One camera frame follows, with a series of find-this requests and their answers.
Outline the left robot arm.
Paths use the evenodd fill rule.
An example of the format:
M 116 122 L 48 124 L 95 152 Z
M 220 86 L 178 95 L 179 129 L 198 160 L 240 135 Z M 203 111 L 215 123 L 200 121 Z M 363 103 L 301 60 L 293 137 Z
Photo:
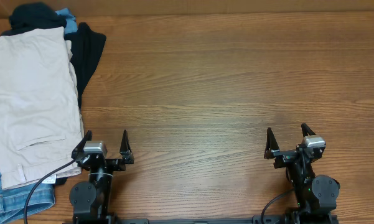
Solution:
M 78 167 L 89 172 L 88 180 L 75 184 L 69 195 L 73 207 L 73 223 L 120 223 L 115 213 L 108 211 L 114 172 L 126 170 L 126 165 L 134 163 L 129 145 L 128 132 L 123 131 L 119 149 L 120 158 L 107 158 L 107 148 L 103 141 L 93 141 L 92 132 L 72 151 Z

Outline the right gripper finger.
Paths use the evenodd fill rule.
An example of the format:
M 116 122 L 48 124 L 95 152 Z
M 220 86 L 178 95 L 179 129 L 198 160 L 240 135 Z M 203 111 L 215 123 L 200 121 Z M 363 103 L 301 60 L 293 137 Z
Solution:
M 275 158 L 279 152 L 279 146 L 271 128 L 266 131 L 266 147 L 264 150 L 264 158 Z
M 313 132 L 313 130 L 306 123 L 301 124 L 301 129 L 302 129 L 302 135 L 304 137 L 316 135 L 315 132 Z

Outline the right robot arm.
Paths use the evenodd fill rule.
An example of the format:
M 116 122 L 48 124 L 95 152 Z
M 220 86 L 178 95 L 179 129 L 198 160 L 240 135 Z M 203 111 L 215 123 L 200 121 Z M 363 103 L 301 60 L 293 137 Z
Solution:
M 332 211 L 337 208 L 340 183 L 328 175 L 315 175 L 312 163 L 321 159 L 326 148 L 324 139 L 306 124 L 301 124 L 302 142 L 293 150 L 282 151 L 271 128 L 266 131 L 265 159 L 274 159 L 274 168 L 284 168 L 292 189 L 268 202 L 260 215 L 260 223 L 338 223 Z M 265 212 L 275 201 L 293 192 L 297 207 L 283 215 L 267 217 Z

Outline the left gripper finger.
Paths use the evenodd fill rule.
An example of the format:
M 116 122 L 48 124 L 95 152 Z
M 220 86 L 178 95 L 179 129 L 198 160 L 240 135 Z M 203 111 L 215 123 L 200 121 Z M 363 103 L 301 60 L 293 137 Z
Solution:
M 73 149 L 71 158 L 76 159 L 79 155 L 82 155 L 85 147 L 85 144 L 92 139 L 92 131 L 88 130 L 87 133 L 84 135 L 83 139 L 77 144 L 77 146 Z
M 129 145 L 129 139 L 128 139 L 128 132 L 127 130 L 123 131 L 123 136 L 121 140 L 121 145 L 119 149 L 120 154 L 130 154 L 131 153 L 131 147 Z

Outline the beige cotton shorts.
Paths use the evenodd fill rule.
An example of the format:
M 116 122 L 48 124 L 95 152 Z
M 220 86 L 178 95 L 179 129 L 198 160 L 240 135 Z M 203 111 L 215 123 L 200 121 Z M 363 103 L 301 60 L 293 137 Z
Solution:
M 76 77 L 63 28 L 0 37 L 0 173 L 4 189 L 49 172 L 81 172 L 72 162 L 82 140 Z

